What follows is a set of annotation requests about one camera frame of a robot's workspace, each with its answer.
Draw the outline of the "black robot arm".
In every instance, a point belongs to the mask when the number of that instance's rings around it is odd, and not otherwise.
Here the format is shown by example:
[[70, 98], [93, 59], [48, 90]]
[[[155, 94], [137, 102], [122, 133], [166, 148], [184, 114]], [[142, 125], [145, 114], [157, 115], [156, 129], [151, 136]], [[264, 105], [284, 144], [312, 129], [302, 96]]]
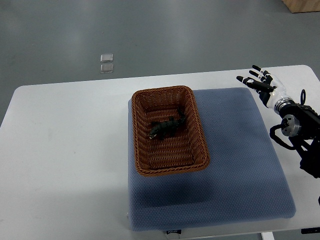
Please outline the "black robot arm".
[[320, 177], [320, 115], [305, 104], [306, 91], [300, 103], [290, 98], [278, 100], [273, 107], [282, 118], [270, 128], [269, 136], [280, 146], [295, 150], [301, 157], [300, 169], [318, 179]]

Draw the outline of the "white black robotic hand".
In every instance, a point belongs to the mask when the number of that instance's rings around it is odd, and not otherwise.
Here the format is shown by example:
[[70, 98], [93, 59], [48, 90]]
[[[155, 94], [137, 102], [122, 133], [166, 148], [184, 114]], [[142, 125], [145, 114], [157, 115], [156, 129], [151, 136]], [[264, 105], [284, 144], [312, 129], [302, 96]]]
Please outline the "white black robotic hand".
[[283, 83], [275, 75], [257, 65], [253, 65], [252, 68], [253, 70], [249, 70], [250, 76], [237, 76], [236, 79], [255, 90], [264, 106], [279, 114], [282, 107], [294, 103], [287, 95]]

